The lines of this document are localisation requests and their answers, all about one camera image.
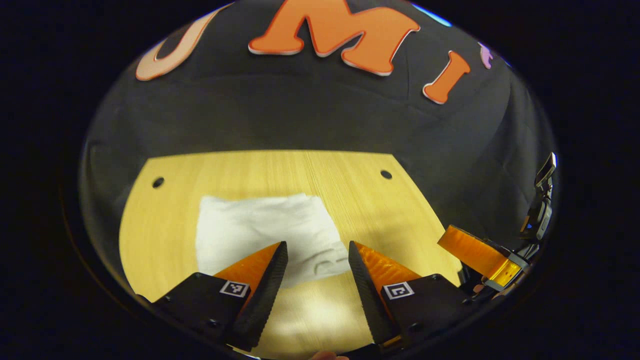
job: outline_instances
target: white towel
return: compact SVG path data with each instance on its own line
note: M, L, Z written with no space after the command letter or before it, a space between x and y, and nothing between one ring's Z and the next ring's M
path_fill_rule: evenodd
M283 288L349 271L348 253L322 200L304 193L227 201L200 201L198 269L214 275L274 243L286 241Z

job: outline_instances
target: black fabric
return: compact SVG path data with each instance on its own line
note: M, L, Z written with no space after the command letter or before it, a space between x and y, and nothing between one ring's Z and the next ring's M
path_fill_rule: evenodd
M98 109L81 164L81 200L94 246L120 275L118 227L146 159L193 152L326 149L394 154L446 227L517 247L535 173L556 151L546 115L495 53L481 62L477 41L403 1L348 1L352 12L389 6L417 21L380 77L316 56L308 27L294 56L247 49L280 1L244 0L221 11L191 56L152 81L135 78L137 59ZM355 44L357 39L344 47ZM437 105L422 94L456 51L469 63Z

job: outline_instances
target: orange letter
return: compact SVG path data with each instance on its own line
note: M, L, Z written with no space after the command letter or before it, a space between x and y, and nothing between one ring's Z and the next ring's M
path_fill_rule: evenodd
M454 51L449 51L449 63L438 75L434 82L424 85L422 93L436 104L444 104L449 98L449 92L462 78L462 75L471 71L469 64Z
M155 79L159 76L165 75L169 71L175 69L180 65L186 58L191 55L193 49L196 47L198 41L200 41L200 36L204 32L204 29L207 27L211 19L213 19L216 14L226 8L227 6L223 6L216 11L209 13L198 20L194 21L193 24L187 29L187 31L182 36L180 43L178 46L171 52L171 54L165 56L162 59L157 59L156 56L160 48L164 44L162 41L160 44L157 44L153 49L149 50L147 54L145 54L138 64L138 68L136 69L136 78L142 81L148 81L151 79Z
M297 34L305 19L318 56L328 56L362 35L354 47L343 50L342 60L381 76L393 71L391 60L404 38L420 29L415 21L391 8L373 8L354 15L346 0L285 0L265 34L249 43L249 51L277 55L299 53L305 43Z

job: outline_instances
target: wooden tabletop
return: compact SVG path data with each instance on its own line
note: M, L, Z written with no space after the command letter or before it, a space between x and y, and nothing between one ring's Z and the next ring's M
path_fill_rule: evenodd
M381 171L391 174L387 179ZM158 178L162 185L154 188ZM133 290L156 301L193 272L200 199L322 198L348 247L362 243L419 275L460 285L461 263L436 243L444 234L420 190L390 154L234 151L149 159L127 200L120 255ZM281 289L251 355L308 359L372 342L351 272Z

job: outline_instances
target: letter m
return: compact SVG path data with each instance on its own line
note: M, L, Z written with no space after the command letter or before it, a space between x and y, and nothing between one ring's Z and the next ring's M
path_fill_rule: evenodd
M342 51L352 67L387 76L391 60L411 31L420 26L405 14L379 7L352 14L346 0L285 0L264 35L249 43L254 54L297 54L305 46L298 31L307 20L316 54L329 56L349 40L358 43Z

